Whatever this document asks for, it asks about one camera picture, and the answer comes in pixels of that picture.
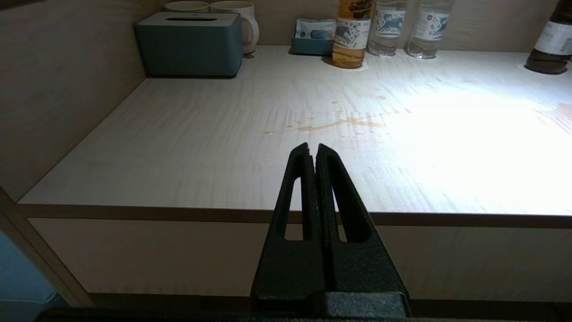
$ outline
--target teal tissue box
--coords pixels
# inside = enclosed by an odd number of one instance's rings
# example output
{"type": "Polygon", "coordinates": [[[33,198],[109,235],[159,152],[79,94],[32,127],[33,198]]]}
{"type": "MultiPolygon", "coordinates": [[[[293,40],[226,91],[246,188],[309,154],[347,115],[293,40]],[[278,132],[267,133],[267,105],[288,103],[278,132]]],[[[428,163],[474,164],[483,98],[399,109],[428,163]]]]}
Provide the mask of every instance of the teal tissue box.
{"type": "Polygon", "coordinates": [[[333,40],[292,37],[292,52],[302,55],[331,56],[333,40]]]}
{"type": "Polygon", "coordinates": [[[237,13],[159,12],[135,32],[151,76],[232,77],[243,59],[237,13]]]}

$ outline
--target black clamp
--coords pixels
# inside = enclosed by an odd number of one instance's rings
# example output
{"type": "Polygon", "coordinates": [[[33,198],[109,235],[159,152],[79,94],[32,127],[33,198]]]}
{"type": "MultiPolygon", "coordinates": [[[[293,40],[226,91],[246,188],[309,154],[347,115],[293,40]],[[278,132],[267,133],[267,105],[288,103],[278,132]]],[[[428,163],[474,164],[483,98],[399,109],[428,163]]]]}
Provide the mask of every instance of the black clamp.
{"type": "Polygon", "coordinates": [[[316,171],[308,144],[290,153],[251,297],[260,312],[399,318],[408,293],[342,163],[320,144],[316,171]],[[303,241],[284,238],[300,178],[303,241]],[[340,239],[334,196],[347,242],[340,239]]]}

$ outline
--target small teal tray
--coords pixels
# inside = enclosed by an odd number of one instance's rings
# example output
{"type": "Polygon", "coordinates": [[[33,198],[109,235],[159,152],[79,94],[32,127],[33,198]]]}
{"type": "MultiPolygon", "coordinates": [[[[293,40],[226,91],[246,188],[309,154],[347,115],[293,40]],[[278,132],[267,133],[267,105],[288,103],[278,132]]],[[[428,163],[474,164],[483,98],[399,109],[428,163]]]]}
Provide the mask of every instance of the small teal tray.
{"type": "Polygon", "coordinates": [[[292,37],[292,52],[302,55],[331,56],[333,40],[292,37]]]}

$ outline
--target mug handle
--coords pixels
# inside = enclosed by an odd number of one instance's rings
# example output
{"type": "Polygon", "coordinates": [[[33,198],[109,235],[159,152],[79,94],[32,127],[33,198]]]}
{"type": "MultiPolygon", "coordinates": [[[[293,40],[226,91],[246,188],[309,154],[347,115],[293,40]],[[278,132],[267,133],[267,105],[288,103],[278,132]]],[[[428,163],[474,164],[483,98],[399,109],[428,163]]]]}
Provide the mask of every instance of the mug handle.
{"type": "Polygon", "coordinates": [[[246,20],[252,29],[252,40],[250,42],[245,42],[243,45],[257,44],[260,38],[260,29],[258,28],[258,22],[249,14],[241,14],[242,18],[246,20]]]}

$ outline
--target brown bottle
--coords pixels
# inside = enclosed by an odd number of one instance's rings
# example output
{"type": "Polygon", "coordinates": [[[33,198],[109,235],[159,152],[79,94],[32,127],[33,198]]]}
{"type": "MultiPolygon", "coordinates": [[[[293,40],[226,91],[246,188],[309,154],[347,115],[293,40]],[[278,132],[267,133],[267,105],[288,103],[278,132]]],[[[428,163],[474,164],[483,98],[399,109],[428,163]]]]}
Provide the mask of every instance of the brown bottle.
{"type": "Polygon", "coordinates": [[[572,58],[572,0],[560,0],[525,67],[544,74],[562,74],[572,58]]]}
{"type": "Polygon", "coordinates": [[[339,0],[333,64],[340,68],[359,68],[366,53],[374,0],[339,0]]]}

